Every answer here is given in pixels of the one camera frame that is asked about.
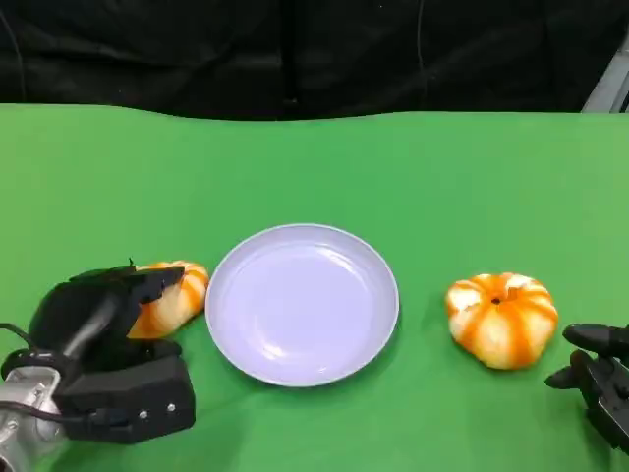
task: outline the robotic arm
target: robotic arm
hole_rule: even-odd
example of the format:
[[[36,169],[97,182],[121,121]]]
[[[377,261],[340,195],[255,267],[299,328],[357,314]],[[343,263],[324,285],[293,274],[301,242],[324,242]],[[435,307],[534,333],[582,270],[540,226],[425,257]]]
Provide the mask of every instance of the robotic arm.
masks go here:
[[[586,402],[587,417],[613,448],[629,454],[629,328],[600,324],[573,324],[563,336],[581,349],[570,365],[549,376],[546,385],[578,388]],[[592,358],[582,349],[598,354]]]
[[[127,338],[141,304],[182,276],[181,267],[93,270],[46,295],[22,333],[29,347],[0,368],[0,471],[28,471],[64,437],[137,443],[194,424],[180,346]]]

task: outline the toy pumpkin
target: toy pumpkin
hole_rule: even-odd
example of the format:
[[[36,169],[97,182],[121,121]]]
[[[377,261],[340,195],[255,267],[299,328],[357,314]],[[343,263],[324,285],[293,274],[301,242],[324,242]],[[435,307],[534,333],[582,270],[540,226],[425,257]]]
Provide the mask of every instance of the toy pumpkin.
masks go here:
[[[446,305],[452,337],[494,369],[532,365],[557,327],[545,287],[516,273],[460,280],[448,290]]]
[[[201,265],[175,261],[157,263],[143,268],[183,267],[179,282],[166,287],[161,298],[142,305],[140,315],[129,332],[131,338],[153,339],[166,336],[197,315],[203,308],[209,284],[207,270]]]

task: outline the black backdrop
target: black backdrop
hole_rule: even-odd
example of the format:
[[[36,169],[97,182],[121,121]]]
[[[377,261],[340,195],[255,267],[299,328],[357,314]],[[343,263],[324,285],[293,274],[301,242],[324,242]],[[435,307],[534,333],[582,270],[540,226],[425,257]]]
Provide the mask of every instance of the black backdrop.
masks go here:
[[[420,1],[5,0],[0,101],[254,120],[578,111],[629,25],[629,0]]]

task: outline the green table surface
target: green table surface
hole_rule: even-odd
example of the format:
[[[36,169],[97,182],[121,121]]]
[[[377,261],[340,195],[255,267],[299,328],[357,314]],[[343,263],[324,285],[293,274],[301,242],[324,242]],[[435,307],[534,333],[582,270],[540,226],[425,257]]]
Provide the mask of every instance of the green table surface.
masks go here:
[[[216,267],[269,226],[365,238],[399,283],[400,324],[354,377],[314,389],[231,367],[203,318],[175,338],[198,419],[134,446],[66,444],[40,471],[607,470],[578,392],[533,368],[493,372],[456,346],[449,284],[504,270],[540,279],[559,329],[626,325],[629,120],[620,115],[397,114],[301,123],[198,121],[106,107],[3,106],[2,319],[82,270],[188,259]],[[20,343],[0,334],[3,352]]]

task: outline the pumpkin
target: pumpkin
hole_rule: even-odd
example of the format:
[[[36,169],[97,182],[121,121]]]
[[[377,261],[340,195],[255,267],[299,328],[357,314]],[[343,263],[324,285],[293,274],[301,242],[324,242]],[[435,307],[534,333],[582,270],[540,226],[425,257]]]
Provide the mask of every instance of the pumpkin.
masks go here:
[[[446,306],[454,340],[494,369],[531,366],[542,355],[558,321],[545,287],[510,272],[454,283]]]
[[[166,287],[161,298],[142,305],[128,337],[154,339],[166,336],[202,310],[209,284],[207,270],[201,265],[185,261],[151,264],[138,267],[138,270],[165,267],[183,267],[184,275],[179,282]]]

